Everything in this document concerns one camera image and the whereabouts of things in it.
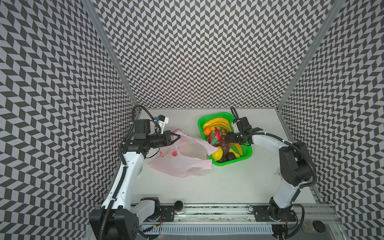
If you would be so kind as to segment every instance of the black round cap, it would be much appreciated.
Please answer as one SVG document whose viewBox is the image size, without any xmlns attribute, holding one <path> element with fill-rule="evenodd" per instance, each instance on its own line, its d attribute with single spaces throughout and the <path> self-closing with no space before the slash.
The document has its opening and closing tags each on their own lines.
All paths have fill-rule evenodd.
<svg viewBox="0 0 384 240">
<path fill-rule="evenodd" d="M 184 204 L 182 201 L 176 201 L 175 202 L 175 211 L 181 211 L 184 207 Z"/>
<path fill-rule="evenodd" d="M 325 232 L 325 225 L 321 221 L 313 221 L 313 228 L 318 232 Z"/>
</svg>

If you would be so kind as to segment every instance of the translucent plastic bag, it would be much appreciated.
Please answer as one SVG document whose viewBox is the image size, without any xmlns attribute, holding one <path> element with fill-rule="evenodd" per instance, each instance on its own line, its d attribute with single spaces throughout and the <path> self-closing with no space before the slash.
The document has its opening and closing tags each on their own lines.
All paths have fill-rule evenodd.
<svg viewBox="0 0 384 240">
<path fill-rule="evenodd" d="M 161 147 L 148 166 L 175 177 L 206 175 L 208 169 L 212 168 L 212 160 L 205 160 L 206 154 L 216 152 L 217 147 L 203 139 L 192 138 L 180 129 L 173 132 L 181 135 L 181 138 L 171 146 Z"/>
</svg>

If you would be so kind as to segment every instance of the white table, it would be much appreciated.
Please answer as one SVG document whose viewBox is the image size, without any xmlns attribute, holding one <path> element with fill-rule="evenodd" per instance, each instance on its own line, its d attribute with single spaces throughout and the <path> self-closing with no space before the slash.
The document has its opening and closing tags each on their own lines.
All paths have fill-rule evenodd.
<svg viewBox="0 0 384 240">
<path fill-rule="evenodd" d="M 229 109 L 159 109 L 149 110 L 153 116 L 160 114 L 169 117 L 166 130 L 182 129 L 191 137 L 201 138 L 197 127 L 200 117 Z M 268 133 L 287 139 L 274 109 L 238 109 L 239 117 L 247 117 L 252 127 L 259 127 Z M 140 119 L 148 119 L 142 112 Z M 173 177 L 158 172 L 144 160 L 143 170 L 138 175 L 133 191 L 132 203 L 143 197 L 159 197 L 162 204 L 173 204 L 177 200 L 184 203 L 268 203 L 279 188 L 281 177 L 278 156 L 263 147 L 252 145 L 250 158 L 225 166 L 212 165 L 204 176 L 187 178 Z M 298 196 L 296 203 L 315 203 L 308 187 Z"/>
</svg>

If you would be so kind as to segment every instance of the green basket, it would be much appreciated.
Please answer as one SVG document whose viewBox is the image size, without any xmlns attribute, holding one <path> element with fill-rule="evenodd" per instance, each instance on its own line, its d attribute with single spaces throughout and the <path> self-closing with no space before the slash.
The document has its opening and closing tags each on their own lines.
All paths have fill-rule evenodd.
<svg viewBox="0 0 384 240">
<path fill-rule="evenodd" d="M 235 117 L 232 114 L 230 114 L 230 113 L 216 113 L 216 114 L 212 114 L 212 115 L 208 115 L 208 116 L 200 118 L 199 121 L 197 122 L 197 125 L 199 127 L 201 136 L 203 137 L 204 140 L 207 140 L 208 136 L 205 136 L 204 133 L 203 133 L 203 125 L 206 122 L 208 122 L 209 120 L 212 120 L 214 118 L 225 118 L 229 122 L 232 122 L 235 119 Z M 230 147 L 235 152 L 239 153 L 238 150 L 236 149 L 235 145 L 230 145 Z M 212 163 L 215 164 L 215 165 L 224 166 L 224 165 L 227 165 L 227 164 L 231 164 L 231 163 L 234 163 L 234 162 L 238 162 L 238 161 L 247 159 L 247 158 L 249 158 L 252 155 L 252 147 L 247 147 L 247 146 L 241 145 L 241 148 L 243 149 L 243 156 L 240 157 L 240 158 L 237 158 L 237 159 L 234 159 L 234 160 L 231 160 L 231 161 L 228 161 L 228 162 L 223 162 L 223 163 L 216 162 L 215 160 L 213 160 L 211 155 L 209 155 L 209 159 L 211 159 Z"/>
</svg>

